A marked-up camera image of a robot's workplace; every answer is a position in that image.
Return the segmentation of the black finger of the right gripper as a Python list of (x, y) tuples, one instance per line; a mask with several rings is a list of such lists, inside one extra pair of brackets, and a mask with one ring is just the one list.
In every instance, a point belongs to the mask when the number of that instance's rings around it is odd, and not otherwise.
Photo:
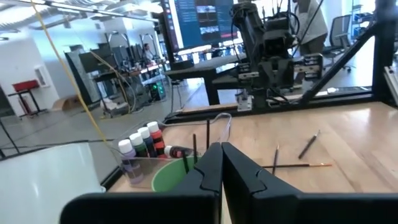
[(263, 65), (264, 73), (267, 76), (267, 85), (266, 87), (272, 88), (276, 84), (276, 74), (273, 69), (272, 62), (264, 62)]
[(288, 88), (291, 86), (291, 61), (279, 60), (277, 70), (277, 87)]

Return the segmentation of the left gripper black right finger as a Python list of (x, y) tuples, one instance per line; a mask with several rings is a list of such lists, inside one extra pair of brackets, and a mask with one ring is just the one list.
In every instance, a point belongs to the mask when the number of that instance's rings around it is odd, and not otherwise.
[(398, 224), (398, 194), (305, 193), (231, 143), (222, 148), (233, 224)]

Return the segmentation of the green plastic cup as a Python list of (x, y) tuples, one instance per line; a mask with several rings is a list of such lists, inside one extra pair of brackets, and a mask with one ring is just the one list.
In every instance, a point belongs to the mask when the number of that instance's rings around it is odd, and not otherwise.
[(160, 168), (152, 179), (154, 192), (191, 192), (200, 189), (203, 174), (196, 170), (193, 157), (187, 157), (189, 172), (186, 174), (183, 159), (176, 159)]

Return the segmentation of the clear plastic bin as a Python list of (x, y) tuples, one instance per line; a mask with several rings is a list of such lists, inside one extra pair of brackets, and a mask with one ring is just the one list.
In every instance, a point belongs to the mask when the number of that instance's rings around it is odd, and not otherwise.
[[(152, 122), (152, 121), (143, 122), (143, 123), (140, 123), (140, 124), (134, 126), (124, 136), (122, 136), (120, 138), (117, 138), (114, 141), (115, 144), (116, 144), (116, 147), (115, 147), (116, 152), (115, 152), (115, 154), (119, 156), (119, 161), (120, 161), (119, 167), (120, 167), (120, 170), (124, 174), (124, 176), (126, 176), (128, 181), (129, 181), (129, 179), (127, 177), (127, 174), (125, 173), (125, 171), (124, 171), (124, 169), (122, 167), (121, 153), (120, 153), (120, 150), (119, 150), (119, 147), (118, 147), (118, 142), (123, 140), (123, 139), (129, 139), (131, 134), (138, 133), (137, 130), (139, 128), (147, 127), (147, 123), (150, 123), (150, 122)], [(163, 130), (165, 128), (167, 128), (167, 127), (172, 127), (173, 125), (172, 124), (165, 124), (165, 123), (163, 123), (161, 121), (156, 121), (156, 122), (158, 122), (158, 124), (159, 124), (159, 128), (162, 131), (163, 140), (164, 140)], [(202, 156), (202, 155), (203, 155), (203, 153), (198, 151), (198, 158), (200, 158), (200, 156)], [(141, 169), (142, 169), (142, 172), (144, 174), (144, 179), (143, 179), (142, 182), (140, 182), (138, 184), (130, 184), (130, 181), (129, 181), (129, 184), (131, 186), (133, 186), (133, 187), (138, 187), (138, 188), (150, 188), (150, 187), (152, 187), (152, 179), (154, 178), (156, 172), (160, 168), (162, 168), (164, 165), (167, 165), (169, 162), (172, 162), (172, 161), (176, 160), (175, 158), (168, 158), (167, 156), (166, 156), (166, 158), (149, 157), (149, 154), (148, 154), (148, 157), (137, 157), (137, 155), (136, 155), (136, 159), (140, 162)]]

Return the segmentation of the brown paint bottle white cap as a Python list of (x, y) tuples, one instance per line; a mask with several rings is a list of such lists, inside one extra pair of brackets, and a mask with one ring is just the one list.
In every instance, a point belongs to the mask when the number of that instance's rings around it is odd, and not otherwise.
[(193, 152), (192, 148), (182, 146), (165, 146), (164, 153), (168, 158), (182, 158), (183, 153), (189, 156)]

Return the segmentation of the dark green paint bottle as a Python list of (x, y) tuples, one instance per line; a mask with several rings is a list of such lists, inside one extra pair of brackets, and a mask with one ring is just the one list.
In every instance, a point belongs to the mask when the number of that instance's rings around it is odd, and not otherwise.
[(148, 157), (147, 146), (139, 133), (131, 134), (129, 137), (137, 157)]

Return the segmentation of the dark blue paint bottle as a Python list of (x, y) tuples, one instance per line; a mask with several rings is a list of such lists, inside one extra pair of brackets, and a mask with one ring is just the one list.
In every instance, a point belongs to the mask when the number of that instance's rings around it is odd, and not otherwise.
[(156, 152), (156, 149), (154, 146), (154, 140), (153, 140), (152, 136), (150, 135), (149, 128), (142, 127), (142, 128), (139, 128), (137, 130), (137, 132), (141, 135), (143, 141), (145, 142), (149, 157), (157, 157), (157, 152)]

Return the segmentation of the lavender paint bottle white cap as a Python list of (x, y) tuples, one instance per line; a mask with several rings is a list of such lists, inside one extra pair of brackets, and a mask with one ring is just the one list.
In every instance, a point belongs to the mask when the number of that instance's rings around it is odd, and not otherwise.
[(121, 153), (122, 167), (127, 174), (130, 184), (138, 184), (143, 181), (144, 174), (140, 162), (136, 159), (136, 151), (129, 139), (118, 142)]

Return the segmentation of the red paint bottle white cap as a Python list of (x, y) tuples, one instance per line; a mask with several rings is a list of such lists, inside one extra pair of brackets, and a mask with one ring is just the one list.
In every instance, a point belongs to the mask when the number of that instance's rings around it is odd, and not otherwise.
[(157, 152), (157, 157), (166, 158), (166, 155), (164, 152), (165, 143), (164, 143), (162, 131), (159, 128), (158, 122), (152, 121), (150, 123), (147, 123), (147, 127), (149, 129), (150, 136), (153, 139), (154, 147)]

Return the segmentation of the grey office chair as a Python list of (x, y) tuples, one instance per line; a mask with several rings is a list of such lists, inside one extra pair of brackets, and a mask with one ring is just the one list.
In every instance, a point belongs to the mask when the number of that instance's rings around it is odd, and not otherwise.
[(335, 58), (345, 53), (345, 51), (351, 47), (351, 42), (348, 38), (350, 22), (350, 14), (338, 16), (333, 19), (329, 35), (330, 46), (324, 47), (322, 52), (323, 58), (330, 59), (331, 62), (323, 65), (324, 70), (328, 67), (332, 67), (335, 63)]

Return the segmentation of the dark grey desk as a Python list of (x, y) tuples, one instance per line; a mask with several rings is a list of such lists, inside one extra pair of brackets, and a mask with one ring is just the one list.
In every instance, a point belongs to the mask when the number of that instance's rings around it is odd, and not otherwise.
[(209, 105), (218, 105), (220, 104), (220, 99), (213, 81), (232, 74), (237, 64), (238, 58), (235, 55), (227, 55), (196, 63), (193, 67), (183, 70), (171, 70), (165, 74), (172, 80), (202, 78), (205, 83)]

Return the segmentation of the silver aluminium bar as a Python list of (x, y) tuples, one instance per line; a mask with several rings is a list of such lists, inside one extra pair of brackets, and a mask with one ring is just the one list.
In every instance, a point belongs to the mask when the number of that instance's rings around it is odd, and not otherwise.
[(398, 106), (398, 73), (392, 66), (384, 67), (384, 77), (390, 89), (394, 104)]

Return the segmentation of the black computer green lights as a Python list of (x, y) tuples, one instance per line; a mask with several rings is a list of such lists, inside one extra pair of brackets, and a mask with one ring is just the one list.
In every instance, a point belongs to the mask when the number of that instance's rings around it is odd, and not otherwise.
[(148, 84), (152, 101), (162, 101), (166, 97), (163, 81)]

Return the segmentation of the white tilted pitcher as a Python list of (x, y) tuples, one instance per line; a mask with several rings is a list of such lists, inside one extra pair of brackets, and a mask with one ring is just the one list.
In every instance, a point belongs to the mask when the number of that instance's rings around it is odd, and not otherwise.
[(105, 191), (87, 143), (10, 157), (0, 161), (0, 224), (59, 224), (69, 201)]

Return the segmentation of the cluttered equipment workbench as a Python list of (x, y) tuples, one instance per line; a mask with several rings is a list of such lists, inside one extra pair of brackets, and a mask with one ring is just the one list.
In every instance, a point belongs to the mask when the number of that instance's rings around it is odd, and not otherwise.
[(100, 107), (104, 118), (137, 113), (158, 102), (150, 97), (150, 83), (161, 80), (165, 88), (163, 64), (147, 61), (139, 44), (112, 48), (100, 44), (97, 49), (65, 53), (65, 57), (82, 100)]

